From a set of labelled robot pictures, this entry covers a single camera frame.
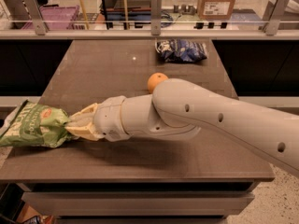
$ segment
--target green snack bag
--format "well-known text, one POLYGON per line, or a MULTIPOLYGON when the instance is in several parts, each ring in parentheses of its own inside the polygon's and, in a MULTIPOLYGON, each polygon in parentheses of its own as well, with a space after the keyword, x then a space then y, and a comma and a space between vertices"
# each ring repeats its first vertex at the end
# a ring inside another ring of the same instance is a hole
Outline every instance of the green snack bag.
POLYGON ((25 101, 0 129, 0 147, 58 147, 73 137, 64 128, 68 121, 62 109, 25 101))

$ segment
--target orange fruit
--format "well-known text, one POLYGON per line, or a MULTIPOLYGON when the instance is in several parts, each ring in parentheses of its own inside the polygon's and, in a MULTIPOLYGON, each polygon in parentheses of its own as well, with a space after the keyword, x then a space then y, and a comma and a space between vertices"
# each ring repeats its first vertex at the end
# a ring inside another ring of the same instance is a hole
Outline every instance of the orange fruit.
POLYGON ((168 77, 167 77, 167 75, 165 75, 163 73, 152 74, 148 80, 149 93, 153 93, 153 90, 156 88, 156 86, 166 79, 168 79, 168 77))

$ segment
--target speckled floor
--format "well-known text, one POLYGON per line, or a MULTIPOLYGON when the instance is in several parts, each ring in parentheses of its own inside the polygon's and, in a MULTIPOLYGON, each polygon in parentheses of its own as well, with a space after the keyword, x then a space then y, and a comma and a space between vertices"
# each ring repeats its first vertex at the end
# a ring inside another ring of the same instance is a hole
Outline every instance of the speckled floor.
MULTIPOLYGON (((87 7, 96 12, 99 2, 88 0, 87 7)), ((164 0, 164 6, 183 4, 197 4, 197 0, 164 0)), ((65 0, 68 5, 75 3, 65 0)), ((235 8, 252 8, 262 17, 268 0, 236 0, 235 8)), ((0 167, 2 166, 9 147, 0 148, 0 167)), ((271 183, 261 183, 254 191, 254 201, 238 216, 230 216, 222 223, 228 224, 297 224, 299 223, 299 179, 272 166, 276 179, 271 183)))

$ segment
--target black pole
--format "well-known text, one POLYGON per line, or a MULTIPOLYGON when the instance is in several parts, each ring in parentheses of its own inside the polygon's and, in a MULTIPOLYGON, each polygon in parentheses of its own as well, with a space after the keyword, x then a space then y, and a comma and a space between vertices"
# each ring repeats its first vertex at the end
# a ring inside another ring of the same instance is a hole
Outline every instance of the black pole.
POLYGON ((109 23, 107 22, 107 10, 106 10, 105 0, 102 0, 102 8, 104 10, 104 17, 105 17, 105 21, 106 21, 106 27, 109 30, 109 23))

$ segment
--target desk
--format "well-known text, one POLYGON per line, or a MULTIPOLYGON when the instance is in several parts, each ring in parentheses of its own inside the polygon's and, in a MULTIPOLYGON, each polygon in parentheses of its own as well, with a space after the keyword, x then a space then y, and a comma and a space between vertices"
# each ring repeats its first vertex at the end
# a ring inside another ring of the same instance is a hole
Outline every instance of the desk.
MULTIPOLYGON (((206 43, 208 59, 174 64, 159 60, 154 40, 75 40, 40 103, 72 114, 107 97, 148 94, 154 72, 237 99, 212 41, 197 41, 206 43)), ((184 142, 13 148, 0 170, 0 180, 18 183, 37 211, 59 217, 227 217, 253 200, 260 182, 273 179, 267 162, 204 129, 184 142)))

